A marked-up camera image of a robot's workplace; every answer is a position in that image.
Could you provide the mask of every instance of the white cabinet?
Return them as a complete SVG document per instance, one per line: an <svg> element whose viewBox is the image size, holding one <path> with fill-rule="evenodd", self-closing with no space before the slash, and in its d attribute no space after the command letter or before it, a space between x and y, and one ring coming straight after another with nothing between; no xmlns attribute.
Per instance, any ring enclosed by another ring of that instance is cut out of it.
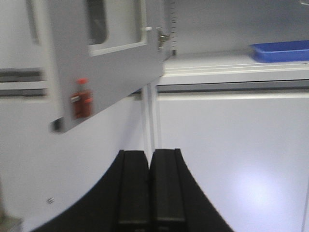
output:
<svg viewBox="0 0 309 232"><path fill-rule="evenodd" d="M249 49L307 39L309 7L297 0L31 2L63 131L85 120L74 118L70 101L81 77L89 78L94 114L163 74L159 85L307 79L306 62L261 64ZM157 27L170 34L161 50Z"/></svg>
<svg viewBox="0 0 309 232"><path fill-rule="evenodd" d="M162 147L178 147L236 232L301 232L308 92L162 93Z"/></svg>

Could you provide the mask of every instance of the gray cabinet door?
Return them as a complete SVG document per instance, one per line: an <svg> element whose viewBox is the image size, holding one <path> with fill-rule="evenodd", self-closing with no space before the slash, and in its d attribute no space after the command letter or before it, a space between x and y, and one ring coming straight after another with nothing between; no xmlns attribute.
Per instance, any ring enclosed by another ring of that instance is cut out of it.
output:
<svg viewBox="0 0 309 232"><path fill-rule="evenodd" d="M79 88L77 79L88 78L97 114L163 72L155 29L160 26L157 1L97 0L103 4L101 18L100 9L89 6L95 2L33 1L46 79L63 131L85 120L74 118L70 101ZM96 24L102 31L93 31Z"/></svg>

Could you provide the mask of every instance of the screw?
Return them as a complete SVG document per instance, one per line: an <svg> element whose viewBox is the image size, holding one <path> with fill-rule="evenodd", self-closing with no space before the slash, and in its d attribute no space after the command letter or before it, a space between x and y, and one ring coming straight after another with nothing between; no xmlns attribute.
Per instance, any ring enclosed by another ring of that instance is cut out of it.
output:
<svg viewBox="0 0 309 232"><path fill-rule="evenodd" d="M47 199L47 203L49 203L49 204L54 203L54 201L55 201L55 200L54 200L54 198L52 198L52 197L51 197L51 198L49 198L49 199Z"/></svg>

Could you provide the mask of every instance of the white shelf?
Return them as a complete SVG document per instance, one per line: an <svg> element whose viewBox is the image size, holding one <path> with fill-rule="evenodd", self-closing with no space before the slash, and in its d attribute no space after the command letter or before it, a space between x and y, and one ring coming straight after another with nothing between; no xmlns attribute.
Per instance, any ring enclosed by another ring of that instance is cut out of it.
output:
<svg viewBox="0 0 309 232"><path fill-rule="evenodd" d="M47 81L28 81L28 82L3 82L0 83L0 90L17 89L46 89Z"/></svg>
<svg viewBox="0 0 309 232"><path fill-rule="evenodd" d="M309 61L259 63L251 51L185 54L165 61L157 84L304 80L309 79L308 71Z"/></svg>

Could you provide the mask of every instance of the door hinge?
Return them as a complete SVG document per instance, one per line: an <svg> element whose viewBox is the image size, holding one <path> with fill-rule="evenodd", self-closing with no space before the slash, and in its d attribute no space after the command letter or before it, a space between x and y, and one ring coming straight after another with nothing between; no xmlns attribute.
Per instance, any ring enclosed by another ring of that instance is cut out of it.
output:
<svg viewBox="0 0 309 232"><path fill-rule="evenodd" d="M164 42L170 40L170 35L164 35L162 27L158 27L156 29L158 31L158 49L160 50L163 47Z"/></svg>

